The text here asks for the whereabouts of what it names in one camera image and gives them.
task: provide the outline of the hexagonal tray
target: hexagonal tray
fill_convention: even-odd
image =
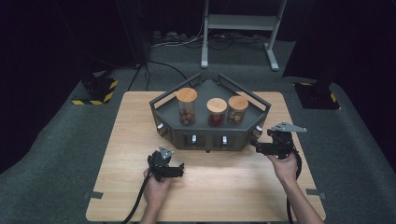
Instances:
[[[194,88],[198,93],[195,100],[195,122],[190,125],[179,121],[178,101],[173,96],[184,87]],[[225,119],[219,127],[209,126],[207,101],[221,98],[228,102],[238,92],[243,92],[243,96],[248,97],[249,101],[243,121],[231,124]],[[265,109],[262,110],[255,104],[264,105]],[[271,105],[222,74],[219,74],[218,80],[202,78],[198,74],[150,101],[150,107],[157,132],[179,149],[240,150],[249,141],[256,126],[262,127]]]

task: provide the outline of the human hand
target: human hand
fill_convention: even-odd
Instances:
[[[149,174],[149,169],[145,170],[143,174],[146,178],[146,176]],[[173,178],[171,177],[163,178],[161,182],[157,181],[157,179],[154,177],[151,177],[148,180],[148,184],[146,185],[144,192],[148,207],[158,210],[161,208],[166,195],[168,194],[172,180]]]
[[[267,155],[267,157],[272,162],[276,177],[282,184],[296,181],[297,159],[293,152],[283,160],[274,155]]]

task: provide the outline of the nuts in jar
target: nuts in jar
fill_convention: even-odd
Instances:
[[[227,116],[228,122],[240,124],[248,108],[248,100],[240,95],[235,95],[228,100],[228,104],[230,106]]]
[[[182,88],[177,92],[178,114],[181,123],[189,125],[195,122],[195,99],[198,94],[195,89]]]

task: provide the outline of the glass jar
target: glass jar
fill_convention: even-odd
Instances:
[[[198,94],[195,89],[182,88],[177,92],[179,120],[185,125],[195,122],[195,99]]]
[[[220,98],[210,99],[207,104],[209,110],[208,123],[212,127],[219,127],[225,118],[225,111],[227,109],[227,103]]]
[[[228,100],[228,105],[230,106],[227,116],[228,122],[240,124],[248,108],[248,100],[240,95],[235,95]]]

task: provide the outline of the gray carpet floor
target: gray carpet floor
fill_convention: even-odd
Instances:
[[[326,223],[396,223],[396,176],[344,91],[331,85],[340,110],[303,109],[292,83],[313,80],[282,77],[293,46],[276,41],[278,72],[271,70],[262,43],[210,49],[206,69],[200,66],[201,49],[158,47],[149,57],[186,77],[222,73],[250,91],[281,92],[294,124],[308,130],[298,136],[318,190],[327,196],[322,200]],[[64,102],[29,153],[0,175],[0,223],[90,223],[84,195],[93,190],[122,95],[135,73],[127,67],[113,71],[119,84],[106,105]],[[183,80],[171,67],[148,63],[130,91],[167,91]]]

